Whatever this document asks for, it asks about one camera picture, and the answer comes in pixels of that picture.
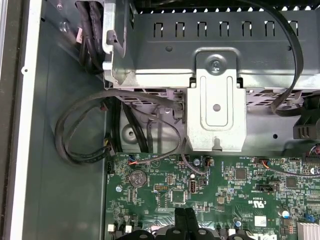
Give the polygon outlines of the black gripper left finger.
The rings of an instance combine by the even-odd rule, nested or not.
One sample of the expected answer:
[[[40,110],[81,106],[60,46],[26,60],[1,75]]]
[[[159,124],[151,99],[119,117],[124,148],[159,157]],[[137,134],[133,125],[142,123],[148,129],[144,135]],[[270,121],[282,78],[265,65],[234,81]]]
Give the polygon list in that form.
[[[146,230],[136,230],[126,235],[127,240],[184,240],[185,239],[185,210],[174,210],[174,225],[163,227],[153,235]]]

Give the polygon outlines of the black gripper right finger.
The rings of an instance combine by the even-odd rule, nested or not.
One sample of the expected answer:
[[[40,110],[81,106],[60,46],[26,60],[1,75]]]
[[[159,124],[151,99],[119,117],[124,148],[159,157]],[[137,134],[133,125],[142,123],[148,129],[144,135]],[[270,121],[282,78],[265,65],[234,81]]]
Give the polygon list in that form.
[[[217,231],[200,228],[196,218],[195,211],[192,208],[186,208],[186,225],[188,240],[221,240],[221,236]]]

